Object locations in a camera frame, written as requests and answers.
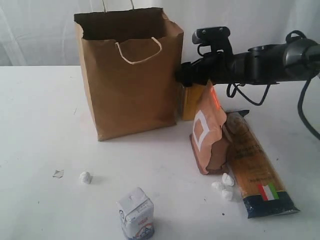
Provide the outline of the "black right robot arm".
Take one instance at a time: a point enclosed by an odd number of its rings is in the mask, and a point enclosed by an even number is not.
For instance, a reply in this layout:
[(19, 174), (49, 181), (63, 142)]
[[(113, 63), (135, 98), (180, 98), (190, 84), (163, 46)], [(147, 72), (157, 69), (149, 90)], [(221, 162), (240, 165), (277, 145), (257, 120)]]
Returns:
[(320, 45), (308, 38), (285, 44), (268, 44), (233, 54), (223, 40), (194, 62), (185, 62), (175, 79), (185, 87), (193, 84), (274, 85), (278, 82), (306, 81), (320, 72)]

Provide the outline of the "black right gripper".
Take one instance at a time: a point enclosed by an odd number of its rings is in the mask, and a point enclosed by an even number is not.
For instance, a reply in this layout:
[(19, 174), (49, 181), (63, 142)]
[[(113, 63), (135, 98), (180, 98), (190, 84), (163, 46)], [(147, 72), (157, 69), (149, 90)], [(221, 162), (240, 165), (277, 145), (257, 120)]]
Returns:
[(222, 51), (206, 53), (194, 62), (184, 62), (175, 72), (175, 80), (184, 87), (193, 83), (206, 85), (211, 80), (214, 84), (249, 84), (246, 60), (249, 53), (226, 56)]

